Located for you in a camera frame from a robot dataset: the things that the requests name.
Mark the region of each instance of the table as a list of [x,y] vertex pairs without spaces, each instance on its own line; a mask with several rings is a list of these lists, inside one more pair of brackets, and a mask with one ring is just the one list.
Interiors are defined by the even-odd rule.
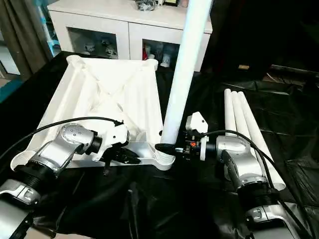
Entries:
[[[0,152],[36,129],[70,54],[61,52],[0,104],[4,132]],[[172,72],[157,71],[163,117],[172,77]],[[223,129],[226,88],[245,92],[275,162],[301,196],[319,233],[318,88],[221,82],[210,74],[196,73],[184,115],[200,111],[209,130]],[[1,182],[9,174],[8,163],[15,153],[1,162]],[[68,169],[43,199],[35,222],[41,228],[97,239],[243,238],[247,232],[243,212],[231,183],[221,179],[218,167],[214,159],[176,159],[166,172],[153,166],[113,167],[105,177],[102,168]],[[287,189],[281,194],[285,201],[294,202]]]

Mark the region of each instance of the white cabinet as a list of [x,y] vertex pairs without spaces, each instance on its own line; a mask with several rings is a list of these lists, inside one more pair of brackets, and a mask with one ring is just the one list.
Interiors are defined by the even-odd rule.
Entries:
[[[169,55],[169,66],[175,66],[186,8],[161,6],[141,12],[133,0],[60,0],[48,9],[62,50],[142,60],[146,46],[148,54],[154,55],[159,63]],[[196,71],[200,71],[211,34],[208,18]]]
[[130,59],[128,22],[58,11],[50,15],[61,50]]

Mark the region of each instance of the curtain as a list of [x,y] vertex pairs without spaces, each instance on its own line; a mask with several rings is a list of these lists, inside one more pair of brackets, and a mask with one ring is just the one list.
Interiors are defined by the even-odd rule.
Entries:
[[52,58],[33,0],[0,0],[0,29],[22,80]]

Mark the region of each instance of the black cable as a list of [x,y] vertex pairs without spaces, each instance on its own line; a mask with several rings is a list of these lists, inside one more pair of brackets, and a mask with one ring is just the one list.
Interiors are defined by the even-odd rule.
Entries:
[[[274,169],[278,172],[279,176],[281,178],[284,178],[284,175],[283,173],[281,172],[281,170],[277,167],[277,165],[274,163],[274,161],[271,160],[271,158],[265,154],[263,151],[261,151],[261,153],[263,154],[263,156],[270,162],[270,164],[274,167]],[[309,225],[309,228],[310,228],[310,231],[311,231],[311,234],[313,235],[313,238],[316,238],[316,234],[315,234],[315,230],[313,228],[313,225],[311,224],[310,222],[310,219],[309,219],[309,216],[306,212],[306,209],[305,207],[303,206],[303,203],[301,202],[300,198],[296,195],[296,193],[294,192],[294,190],[292,189],[291,185],[290,184],[287,184],[286,183],[286,187],[288,188],[288,190],[290,191],[291,195],[293,196],[293,198],[295,199],[297,205],[299,206],[300,210],[301,210],[301,213],[303,214],[304,218],[306,219],[308,225]]]
[[280,79],[284,82],[284,84],[287,84],[282,75],[280,76]]
[[250,143],[250,145],[252,146],[253,149],[255,149],[257,151],[257,153],[259,154],[262,162],[263,162],[263,165],[265,167],[265,172],[266,172],[266,175],[267,175],[267,179],[268,179],[268,182],[269,182],[269,185],[273,191],[273,193],[276,193],[278,196],[277,196],[277,200],[279,201],[279,203],[283,206],[283,208],[287,211],[287,213],[292,217],[292,219],[296,222],[296,224],[298,225],[298,227],[303,231],[303,233],[305,233],[306,235],[309,236],[309,238],[311,239],[315,239],[316,238],[316,235],[315,235],[315,231],[312,227],[312,224],[310,223],[310,219],[309,219],[309,216],[306,212],[306,210],[304,209],[301,201],[299,200],[299,198],[296,196],[296,194],[293,192],[292,190],[292,187],[289,185],[289,183],[287,183],[287,181],[284,181],[287,188],[289,189],[289,191],[291,192],[292,196],[294,197],[297,205],[301,208],[302,210],[302,213],[304,214],[305,218],[306,218],[306,221],[309,225],[309,228],[311,230],[311,233],[312,233],[312,236],[308,233],[307,229],[305,228],[305,226],[300,222],[300,220],[296,217],[296,215],[291,211],[291,209],[285,204],[285,202],[280,198],[279,196],[279,193],[278,193],[278,190],[275,188],[274,184],[273,184],[273,181],[271,179],[271,176],[270,176],[270,172],[269,172],[269,168],[268,168],[268,165],[266,163],[266,160],[265,158],[267,158],[267,160],[271,163],[271,165],[274,167],[274,169],[278,172],[278,174],[281,176],[281,178],[284,180],[284,177],[283,177],[283,174],[282,172],[279,170],[279,168],[275,165],[275,163],[272,161],[272,159],[267,156],[264,152],[262,152],[258,147],[257,145],[251,140],[249,139],[248,137],[246,137],[245,135],[239,133],[239,132],[236,132],[236,131],[233,131],[233,130],[227,130],[227,129],[224,129],[224,130],[217,130],[217,131],[211,131],[211,132],[207,132],[207,133],[202,133],[201,135],[202,136],[208,136],[208,135],[223,135],[224,133],[232,133],[232,134],[235,134],[235,135],[238,135],[240,137],[242,137],[244,140],[246,140],[247,142]]
[[90,117],[78,117],[78,118],[73,118],[73,119],[65,119],[65,120],[61,120],[55,123],[51,123],[48,124],[46,126],[43,126],[41,128],[38,128],[37,130],[31,132],[30,134],[22,137],[21,139],[19,139],[17,142],[15,142],[13,145],[11,145],[3,154],[1,154],[0,156],[0,161],[2,160],[2,158],[14,147],[16,147],[19,143],[23,142],[24,140],[26,140],[27,138],[35,135],[36,133],[39,133],[40,131],[43,131],[47,128],[53,127],[53,126],[57,126],[60,124],[64,124],[64,123],[69,123],[69,122],[74,122],[74,121],[79,121],[79,120],[105,120],[105,121],[110,121],[113,122],[115,124],[115,126],[118,126],[120,124],[123,124],[122,122],[116,121],[114,119],[110,119],[110,118],[105,118],[105,117],[96,117],[96,116],[90,116]]

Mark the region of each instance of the white tube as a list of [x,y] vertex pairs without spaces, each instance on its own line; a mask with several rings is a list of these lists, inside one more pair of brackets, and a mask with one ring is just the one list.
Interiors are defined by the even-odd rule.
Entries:
[[[271,159],[272,156],[270,154],[270,151],[267,147],[267,144],[264,140],[263,135],[260,132],[260,129],[257,125],[257,122],[255,120],[255,117],[249,107],[249,104],[246,100],[246,97],[243,92],[238,92],[239,101],[241,103],[241,107],[244,113],[244,117],[246,120],[246,124],[249,130],[249,134],[251,136],[252,141],[257,145],[257,147],[263,151],[265,154],[267,154]],[[278,190],[283,190],[286,185],[282,178],[279,176],[278,172],[273,168],[273,166],[266,160],[267,166],[269,168],[269,172],[272,178],[272,181],[274,183],[274,186]]]
[[[189,1],[161,143],[176,143],[211,2],[212,0]],[[157,160],[160,164],[171,165],[174,157],[157,153]]]
[[[236,91],[233,91],[231,93],[231,98],[233,102],[233,109],[234,109],[234,114],[235,114],[235,122],[236,122],[236,128],[237,132],[242,133],[245,135],[247,138],[250,138],[249,130],[246,124],[246,120],[244,117],[243,110],[241,108],[241,104],[238,98],[238,94]],[[256,158],[256,153],[253,148],[250,149],[251,154]]]
[[224,91],[224,103],[225,103],[225,129],[237,131],[230,89],[226,89]]

